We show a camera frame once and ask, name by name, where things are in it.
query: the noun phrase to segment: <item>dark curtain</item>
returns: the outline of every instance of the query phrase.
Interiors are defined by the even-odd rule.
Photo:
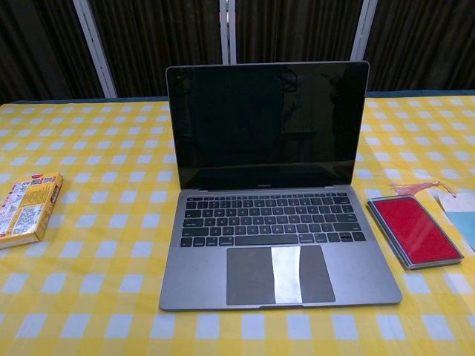
[[[72,1],[0,1],[0,103],[103,97]]]
[[[236,0],[237,62],[350,59],[360,0]]]
[[[218,0],[90,0],[118,96],[164,96],[170,65],[222,63]]]
[[[474,0],[379,0],[368,90],[475,89]]]

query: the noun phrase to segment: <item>cardboard box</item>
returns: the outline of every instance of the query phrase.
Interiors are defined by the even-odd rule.
[[[43,240],[61,185],[59,173],[15,182],[0,207],[0,248]]]

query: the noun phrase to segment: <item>gray laptop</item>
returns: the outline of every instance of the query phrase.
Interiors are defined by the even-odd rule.
[[[368,70],[167,70],[181,192],[161,309],[401,301],[350,187]]]

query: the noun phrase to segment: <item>table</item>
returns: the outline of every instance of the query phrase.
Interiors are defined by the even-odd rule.
[[[475,96],[367,99],[353,187],[475,188]],[[0,354],[475,355],[475,252],[406,271],[370,223],[397,306],[165,313],[158,309],[179,193],[167,102],[0,107],[0,192],[24,174],[65,182],[41,243],[0,251]]]

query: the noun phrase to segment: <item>black screen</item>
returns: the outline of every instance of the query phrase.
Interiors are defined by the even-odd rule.
[[[350,184],[369,65],[170,67],[183,189]]]

